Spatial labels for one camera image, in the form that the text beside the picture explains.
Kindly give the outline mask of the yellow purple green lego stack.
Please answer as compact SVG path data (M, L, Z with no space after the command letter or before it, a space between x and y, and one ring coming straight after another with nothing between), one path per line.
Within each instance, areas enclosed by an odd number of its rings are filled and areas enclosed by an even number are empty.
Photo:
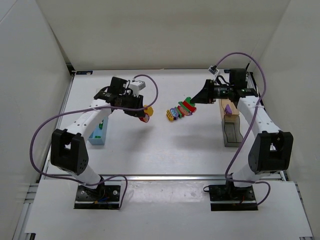
M166 117L170 122L174 122L183 117L183 114L178 109L178 107L172 107L166 111Z

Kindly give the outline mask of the red green lego stack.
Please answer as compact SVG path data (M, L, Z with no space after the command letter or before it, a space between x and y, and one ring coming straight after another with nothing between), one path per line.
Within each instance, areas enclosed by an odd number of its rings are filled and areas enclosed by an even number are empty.
M179 101L176 108L182 117L191 116L197 110L196 105L191 103L191 97L189 96L185 100Z
M102 120L93 131L94 139L101 139L103 134L104 121Z

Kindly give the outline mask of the yellow red flower lego stack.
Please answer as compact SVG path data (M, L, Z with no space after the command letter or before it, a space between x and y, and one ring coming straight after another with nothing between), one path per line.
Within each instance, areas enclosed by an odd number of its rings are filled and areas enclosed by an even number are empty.
M144 117L140 117L139 120L144 123L147 123L150 120L150 117L154 114L154 110L150 106L150 107L144 109L143 112L144 112Z

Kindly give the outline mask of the purple lego piece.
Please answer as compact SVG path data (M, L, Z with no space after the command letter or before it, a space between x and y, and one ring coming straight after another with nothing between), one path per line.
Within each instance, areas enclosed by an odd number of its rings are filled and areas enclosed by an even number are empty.
M227 105L225 106L225 108L224 108L224 114L225 114L225 115L232 115L232 114L233 114L232 109L231 109L231 107L230 107L229 104L227 104Z

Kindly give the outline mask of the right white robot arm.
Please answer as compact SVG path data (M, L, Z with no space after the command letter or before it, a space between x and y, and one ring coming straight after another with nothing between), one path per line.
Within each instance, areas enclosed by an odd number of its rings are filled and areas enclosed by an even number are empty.
M282 131L269 117L260 103L258 93L249 88L244 68L229 70L229 81L225 81L216 66L209 71L214 79L207 79L203 88L190 102L212 104L214 100L230 100L249 124L248 131L255 140L248 154L248 163L228 178L236 188L247 188L265 176L289 168L293 135Z

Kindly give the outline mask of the red green top lego stack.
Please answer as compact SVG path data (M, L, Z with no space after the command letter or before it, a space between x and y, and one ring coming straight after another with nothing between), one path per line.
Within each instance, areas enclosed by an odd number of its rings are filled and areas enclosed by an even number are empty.
M179 101L176 108L182 117L191 116L197 110L196 105L191 103L191 97L189 96L185 100Z

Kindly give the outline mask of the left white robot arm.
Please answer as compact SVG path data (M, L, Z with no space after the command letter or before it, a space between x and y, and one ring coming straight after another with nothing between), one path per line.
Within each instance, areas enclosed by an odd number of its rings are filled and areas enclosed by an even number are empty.
M89 110L67 128L56 129L51 136L50 162L53 166L72 175L88 189L96 189L103 178L89 166L86 142L95 128L115 110L148 121L140 91L146 86L144 81L125 80L112 77L110 85L99 90Z

